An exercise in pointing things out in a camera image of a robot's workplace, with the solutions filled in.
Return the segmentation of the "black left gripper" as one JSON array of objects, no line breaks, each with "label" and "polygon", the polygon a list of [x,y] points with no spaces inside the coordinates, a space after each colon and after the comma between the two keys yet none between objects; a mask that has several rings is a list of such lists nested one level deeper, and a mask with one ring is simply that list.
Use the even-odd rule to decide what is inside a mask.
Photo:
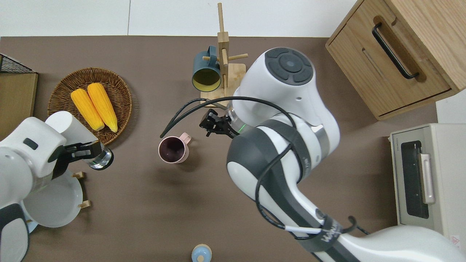
[{"label": "black left gripper", "polygon": [[79,160],[83,160],[85,162],[98,162],[98,158],[102,151],[103,146],[100,141],[58,146],[49,157],[49,163],[55,161],[51,179],[56,179],[63,175],[70,162],[77,162]]}]

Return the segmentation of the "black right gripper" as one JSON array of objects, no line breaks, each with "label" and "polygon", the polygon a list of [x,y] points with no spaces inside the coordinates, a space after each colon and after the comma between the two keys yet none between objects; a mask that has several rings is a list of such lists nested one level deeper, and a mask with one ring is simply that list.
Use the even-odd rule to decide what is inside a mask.
[{"label": "black right gripper", "polygon": [[218,116],[214,109],[209,109],[207,112],[207,119],[214,120],[214,122],[201,122],[199,126],[206,131],[206,137],[212,133],[226,135],[233,139],[239,133],[231,127],[231,118],[228,115]]}]

